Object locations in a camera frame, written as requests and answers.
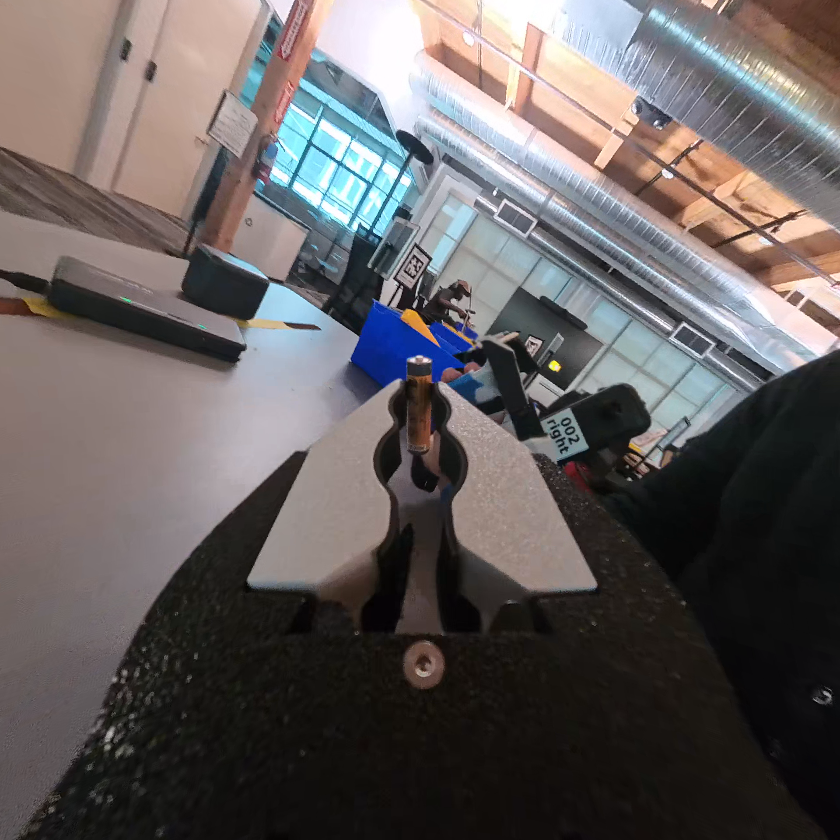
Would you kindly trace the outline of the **white board on easel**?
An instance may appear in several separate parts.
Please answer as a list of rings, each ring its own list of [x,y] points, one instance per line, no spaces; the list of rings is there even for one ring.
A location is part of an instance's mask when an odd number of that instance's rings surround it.
[[[418,230],[419,226],[415,222],[395,215],[367,267],[386,280],[393,278],[412,246]]]

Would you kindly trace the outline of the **large blue plastic bin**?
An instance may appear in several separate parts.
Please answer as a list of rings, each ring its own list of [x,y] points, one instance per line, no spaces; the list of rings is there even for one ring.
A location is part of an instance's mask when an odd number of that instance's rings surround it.
[[[440,347],[430,342],[401,321],[401,312],[373,301],[351,362],[375,382],[386,386],[406,378],[406,360],[414,355],[428,357],[433,366],[433,382],[450,367],[461,369],[459,355],[473,349],[473,344],[448,325],[428,325]]]

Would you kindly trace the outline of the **black office chair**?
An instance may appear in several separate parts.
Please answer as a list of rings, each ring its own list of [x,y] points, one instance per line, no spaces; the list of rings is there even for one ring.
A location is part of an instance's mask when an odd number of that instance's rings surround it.
[[[343,276],[336,290],[323,304],[322,312],[332,315],[333,311],[339,314],[346,311],[351,299],[362,290],[369,277],[375,277],[369,263],[380,241],[381,237],[372,233],[371,229],[363,224],[353,232],[353,241]]]

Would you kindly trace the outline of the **black round disc on pole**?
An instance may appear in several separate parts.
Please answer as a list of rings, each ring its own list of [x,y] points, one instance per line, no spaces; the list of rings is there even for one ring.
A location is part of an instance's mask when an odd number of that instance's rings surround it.
[[[411,163],[413,163],[415,160],[418,160],[422,165],[430,165],[434,162],[434,157],[431,150],[429,150],[416,135],[403,129],[399,129],[395,133],[395,138],[405,151],[405,158],[403,163],[401,164],[400,169],[395,175],[392,184],[389,186],[388,191],[386,192],[385,197],[381,202],[380,208],[377,210],[376,215],[374,216],[373,220],[368,226],[368,238],[371,238],[375,235],[376,226],[380,222],[380,219],[382,218],[388,203],[392,200],[396,188],[400,185],[403,177],[406,175],[408,169],[410,168]]]

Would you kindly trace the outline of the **paper notice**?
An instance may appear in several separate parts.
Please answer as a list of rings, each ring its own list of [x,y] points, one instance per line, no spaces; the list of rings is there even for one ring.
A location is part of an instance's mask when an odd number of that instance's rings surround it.
[[[224,89],[213,116],[206,128],[206,135],[236,158],[240,158],[249,145],[256,129],[257,116],[231,91]]]

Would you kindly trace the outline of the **large black monitor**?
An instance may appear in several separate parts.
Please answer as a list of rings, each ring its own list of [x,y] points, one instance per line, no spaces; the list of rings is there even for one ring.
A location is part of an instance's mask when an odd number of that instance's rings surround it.
[[[547,297],[534,297],[523,289],[513,293],[487,331],[517,333],[532,359],[530,372],[563,391],[571,388],[603,346],[580,318]]]

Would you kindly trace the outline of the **wide silver air duct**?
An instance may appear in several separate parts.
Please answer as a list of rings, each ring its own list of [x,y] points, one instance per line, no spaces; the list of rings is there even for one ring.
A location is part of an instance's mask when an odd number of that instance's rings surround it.
[[[838,96],[694,2],[651,2],[617,72],[647,102],[838,229]]]

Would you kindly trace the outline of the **framed sign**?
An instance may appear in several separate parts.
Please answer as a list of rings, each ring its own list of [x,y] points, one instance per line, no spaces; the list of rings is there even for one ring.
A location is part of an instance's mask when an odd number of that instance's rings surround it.
[[[399,287],[414,289],[424,278],[432,256],[420,245],[412,245],[402,258],[393,279]]]

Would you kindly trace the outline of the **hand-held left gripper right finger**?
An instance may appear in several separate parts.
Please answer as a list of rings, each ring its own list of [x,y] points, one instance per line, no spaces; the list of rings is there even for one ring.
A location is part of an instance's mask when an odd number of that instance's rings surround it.
[[[594,593],[597,581],[532,452],[450,385],[432,417],[445,479],[437,558],[447,634],[488,633],[508,604]]]

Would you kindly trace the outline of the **person's right forearm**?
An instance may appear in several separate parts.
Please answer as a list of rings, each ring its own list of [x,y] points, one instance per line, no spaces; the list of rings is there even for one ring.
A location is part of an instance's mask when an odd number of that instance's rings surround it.
[[[682,455],[659,472],[604,496],[603,507],[675,581],[732,548],[721,501],[732,465]]]

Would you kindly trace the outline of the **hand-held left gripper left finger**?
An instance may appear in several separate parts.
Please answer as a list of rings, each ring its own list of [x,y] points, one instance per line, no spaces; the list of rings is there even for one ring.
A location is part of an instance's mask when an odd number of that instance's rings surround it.
[[[339,603],[359,629],[392,632],[410,546],[388,486],[402,463],[405,382],[394,381],[305,454],[247,585]]]

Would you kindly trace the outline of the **black adapter cube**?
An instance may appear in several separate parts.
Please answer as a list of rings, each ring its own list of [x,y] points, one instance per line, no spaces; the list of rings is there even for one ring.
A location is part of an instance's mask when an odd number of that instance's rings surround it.
[[[270,279],[251,264],[216,248],[194,248],[181,285],[185,300],[239,321],[253,319]]]

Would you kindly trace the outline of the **wooden support post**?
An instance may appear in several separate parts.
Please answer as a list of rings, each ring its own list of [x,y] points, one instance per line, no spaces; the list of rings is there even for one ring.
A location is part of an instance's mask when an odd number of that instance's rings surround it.
[[[227,163],[209,207],[201,242],[227,253],[256,187],[256,163],[264,142],[277,133],[299,87],[332,1],[296,1],[272,50],[251,108],[257,118],[245,151]]]

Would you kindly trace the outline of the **black power bank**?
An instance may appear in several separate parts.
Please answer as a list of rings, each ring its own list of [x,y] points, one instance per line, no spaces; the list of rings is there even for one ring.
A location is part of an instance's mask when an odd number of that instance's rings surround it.
[[[58,259],[46,299],[62,312],[221,361],[238,362],[247,349],[235,320],[73,257]]]

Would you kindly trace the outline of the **white wall vent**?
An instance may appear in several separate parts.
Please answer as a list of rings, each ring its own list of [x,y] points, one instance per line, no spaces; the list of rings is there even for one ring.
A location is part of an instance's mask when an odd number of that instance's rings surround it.
[[[716,341],[687,322],[678,323],[668,341],[697,360],[703,360],[716,349]]]
[[[539,221],[529,211],[507,198],[501,199],[492,214],[492,219],[521,239],[528,239]]]

